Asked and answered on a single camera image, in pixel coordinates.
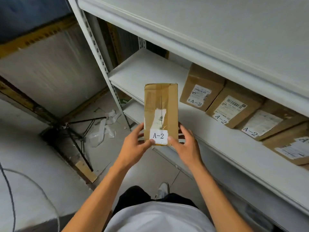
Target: black tripod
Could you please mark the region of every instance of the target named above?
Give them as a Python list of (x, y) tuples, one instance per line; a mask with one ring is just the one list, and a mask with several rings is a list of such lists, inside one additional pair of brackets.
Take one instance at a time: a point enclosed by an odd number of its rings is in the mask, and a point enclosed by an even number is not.
[[(69, 137), (71, 138), (72, 142), (76, 146), (78, 152), (83, 157), (84, 161), (86, 162), (86, 164), (88, 165), (88, 167), (90, 168), (90, 170), (92, 172), (93, 172), (93, 168), (92, 168), (91, 164), (89, 163), (89, 161), (85, 157), (85, 136), (87, 135), (87, 133), (91, 129), (91, 127), (94, 124), (94, 122), (96, 120), (102, 120), (102, 119), (106, 119), (106, 117), (98, 117), (98, 118), (93, 118), (93, 119), (88, 119), (88, 120), (68, 122), (64, 126), (62, 126), (62, 128), (67, 131)], [(87, 121), (91, 121), (91, 122), (88, 125), (88, 127), (86, 128), (86, 130), (83, 132), (82, 135), (80, 135), (79, 133), (77, 133), (76, 131), (74, 131), (70, 127), (71, 124), (83, 123), (83, 122), (87, 122)], [(80, 141), (81, 148), (79, 148), (79, 146), (77, 145), (76, 140)]]

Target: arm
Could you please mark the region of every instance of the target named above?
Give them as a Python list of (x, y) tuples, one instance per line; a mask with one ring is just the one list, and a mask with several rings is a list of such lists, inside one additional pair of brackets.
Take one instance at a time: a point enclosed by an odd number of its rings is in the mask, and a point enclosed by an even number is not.
[(125, 138), (114, 165), (65, 226), (63, 232), (102, 231), (127, 171), (141, 159), (145, 151), (154, 143), (153, 140), (146, 142), (137, 140), (144, 135), (139, 133), (143, 128), (144, 123), (141, 123)]
[(219, 189), (201, 159), (200, 149), (193, 133), (183, 125), (180, 129), (186, 140), (180, 144), (172, 137), (168, 137), (176, 149), (181, 160), (192, 172), (207, 208), (211, 214), (218, 232), (253, 232), (248, 224), (238, 215), (223, 192)]

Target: left hand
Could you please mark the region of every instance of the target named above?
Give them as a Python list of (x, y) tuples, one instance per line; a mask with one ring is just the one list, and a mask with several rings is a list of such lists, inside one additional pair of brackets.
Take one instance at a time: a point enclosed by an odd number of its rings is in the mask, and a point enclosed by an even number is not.
[(153, 139), (149, 139), (147, 141), (137, 140), (138, 138), (144, 136), (144, 133), (140, 133), (143, 129), (144, 123), (141, 123), (128, 136), (126, 136), (114, 165), (119, 168), (129, 170), (129, 168), (141, 159), (145, 151), (155, 144)]

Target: white t-shirt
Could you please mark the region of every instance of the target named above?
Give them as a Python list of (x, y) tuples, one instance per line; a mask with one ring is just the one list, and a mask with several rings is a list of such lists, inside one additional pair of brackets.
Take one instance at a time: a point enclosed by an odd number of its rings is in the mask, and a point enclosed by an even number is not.
[(215, 232), (199, 209), (178, 203), (147, 202), (117, 212), (104, 232)]

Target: hand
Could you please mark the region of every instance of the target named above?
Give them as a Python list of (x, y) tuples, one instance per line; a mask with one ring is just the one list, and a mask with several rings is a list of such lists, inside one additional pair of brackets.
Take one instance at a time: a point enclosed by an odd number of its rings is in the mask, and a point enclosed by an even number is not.
[(147, 141), (137, 140), (138, 138), (144, 136), (144, 133), (140, 133), (143, 129), (144, 123), (141, 123), (128, 136), (126, 136), (119, 156), (115, 161), (115, 165), (129, 170), (141, 159), (145, 151), (155, 143), (153, 139), (149, 139)]
[(200, 148), (191, 130), (187, 130), (182, 124), (180, 124), (180, 130), (186, 140), (184, 144), (179, 143), (171, 136), (168, 137), (168, 140), (176, 149), (180, 159), (191, 170), (195, 166), (203, 164)]

